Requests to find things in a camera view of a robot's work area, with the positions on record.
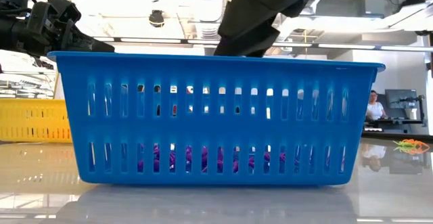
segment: computer monitor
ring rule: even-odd
[[[385,95],[391,109],[418,108],[417,91],[414,89],[386,89]]]

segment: glossy table surface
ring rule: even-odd
[[[4,223],[433,223],[430,151],[362,139],[335,187],[127,187],[83,183],[65,144],[0,145]]]

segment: yellow plastic basket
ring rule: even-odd
[[[0,99],[0,141],[72,143],[62,99]]]

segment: ceiling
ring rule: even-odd
[[[215,8],[202,7],[198,0],[72,0],[76,3],[78,10],[82,13],[82,19],[77,26],[84,33],[93,37],[128,37],[128,38],[157,38],[157,39],[196,39],[200,38],[203,28],[217,29],[219,19],[213,18],[212,21],[203,23],[203,19],[198,17],[214,16]],[[221,4],[223,12],[225,3]],[[154,28],[149,23],[149,16],[154,9],[163,11],[165,24],[162,28]],[[413,42],[416,36],[413,32],[404,32],[404,35],[391,35],[388,41],[383,41],[384,34],[371,33],[368,30],[352,28],[344,31],[325,30],[317,28],[310,23],[309,17],[301,17],[298,20],[285,20],[283,16],[278,16],[274,27],[286,31],[283,39],[294,42],[307,43],[362,43],[388,42],[389,44],[408,45]],[[339,27],[341,25],[328,25],[326,29]],[[186,48],[152,48],[142,46],[120,46],[116,48],[119,52],[133,53],[188,53],[203,55],[203,49]],[[285,55],[291,53],[293,56],[300,55],[327,55],[333,52],[329,49],[305,49],[293,48],[291,51],[280,48],[272,48],[268,55]],[[47,69],[34,58],[24,54],[0,51],[2,58],[2,68],[7,74],[0,74],[0,96],[15,95],[16,97],[52,97],[55,85],[55,64],[42,58],[42,61],[53,66]]]

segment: blue plastic basket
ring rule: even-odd
[[[62,73],[82,180],[119,184],[347,183],[369,90],[384,68],[212,56],[51,57]]]

